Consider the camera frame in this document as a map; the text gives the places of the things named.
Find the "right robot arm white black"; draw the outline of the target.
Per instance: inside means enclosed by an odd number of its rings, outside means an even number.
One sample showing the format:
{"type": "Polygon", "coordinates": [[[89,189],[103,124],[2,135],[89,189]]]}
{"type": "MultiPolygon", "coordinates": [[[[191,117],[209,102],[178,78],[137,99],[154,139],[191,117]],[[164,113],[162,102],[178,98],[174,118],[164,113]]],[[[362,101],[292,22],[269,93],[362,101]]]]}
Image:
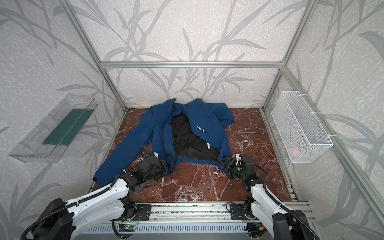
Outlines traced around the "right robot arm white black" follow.
{"type": "Polygon", "coordinates": [[[268,172],[244,154],[219,159],[225,175],[237,180],[249,194],[242,205],[226,204],[232,220],[257,220],[248,224],[245,232],[250,238],[258,238],[269,232],[275,240],[319,240],[309,226],[301,210],[293,210],[280,201],[267,187],[268,172]]]}

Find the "blue zip jacket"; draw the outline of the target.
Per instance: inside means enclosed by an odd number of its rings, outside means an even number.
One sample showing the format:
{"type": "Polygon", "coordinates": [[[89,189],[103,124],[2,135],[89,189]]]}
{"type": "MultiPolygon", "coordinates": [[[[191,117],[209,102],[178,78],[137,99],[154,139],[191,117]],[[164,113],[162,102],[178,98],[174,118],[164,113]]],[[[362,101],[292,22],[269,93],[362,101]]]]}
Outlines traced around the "blue zip jacket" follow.
{"type": "Polygon", "coordinates": [[[187,104],[177,104],[175,99],[150,107],[140,118],[139,124],[115,147],[105,162],[96,171],[93,180],[101,187],[110,184],[113,179],[127,168],[139,155],[140,147],[152,144],[152,150],[158,153],[159,159],[166,161],[171,167],[182,161],[219,166],[219,158],[230,157],[226,127],[235,118],[231,110],[223,103],[204,103],[195,99],[187,104]],[[187,127],[192,134],[204,141],[207,151],[218,150],[219,153],[210,158],[179,156],[175,152],[175,135],[171,120],[184,114],[188,118],[187,127]]]}

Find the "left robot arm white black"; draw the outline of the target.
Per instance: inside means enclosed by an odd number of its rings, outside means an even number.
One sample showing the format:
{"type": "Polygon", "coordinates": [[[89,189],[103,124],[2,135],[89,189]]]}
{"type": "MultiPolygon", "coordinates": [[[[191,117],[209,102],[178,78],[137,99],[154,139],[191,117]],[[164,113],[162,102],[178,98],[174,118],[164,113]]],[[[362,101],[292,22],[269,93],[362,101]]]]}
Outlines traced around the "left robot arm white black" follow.
{"type": "Polygon", "coordinates": [[[61,198],[53,200],[24,230],[21,239],[26,240],[27,235],[32,234],[35,240],[72,240],[107,221],[135,218],[140,211],[130,195],[148,182],[161,180],[169,170],[166,161],[147,155],[92,193],[66,202],[61,198]]]}

